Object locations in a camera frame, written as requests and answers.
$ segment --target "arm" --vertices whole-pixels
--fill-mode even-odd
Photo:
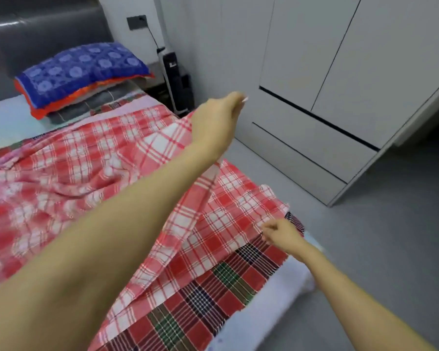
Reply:
[[[199,107],[179,156],[73,223],[0,286],[0,350],[87,350],[185,191],[228,148],[243,96]]]
[[[263,225],[263,240],[305,263],[357,351],[431,351],[408,325],[340,272],[285,219]]]

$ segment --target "gray floor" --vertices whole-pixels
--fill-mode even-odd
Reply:
[[[387,154],[333,208],[239,141],[226,158],[266,183],[353,281],[439,349],[439,145]],[[260,350],[352,350],[320,292],[298,298]]]

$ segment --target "forearm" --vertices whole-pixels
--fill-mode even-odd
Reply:
[[[357,351],[434,350],[333,266],[319,250],[309,248],[302,259]]]
[[[2,321],[18,319],[16,329],[36,321],[34,334],[29,335],[34,340],[29,342],[41,337],[47,337],[47,342],[61,339],[62,328],[70,328],[69,341],[54,344],[54,349],[87,347],[176,203],[214,160],[202,148],[190,146],[73,223],[0,287],[2,310],[21,290],[20,299],[14,299],[13,310],[2,314]],[[2,342],[6,333],[16,334],[5,325],[0,325]],[[47,335],[37,336],[43,328]]]

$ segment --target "hand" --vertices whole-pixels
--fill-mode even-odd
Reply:
[[[262,240],[304,262],[304,255],[316,248],[306,242],[296,227],[287,219],[272,219],[262,225]]]
[[[232,92],[219,100],[208,100],[192,115],[192,144],[205,149],[217,161],[234,138],[245,96]]]

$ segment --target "drawer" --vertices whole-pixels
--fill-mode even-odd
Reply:
[[[377,153],[264,91],[251,101],[252,122],[345,183]]]
[[[245,144],[326,205],[346,184],[252,123]]]

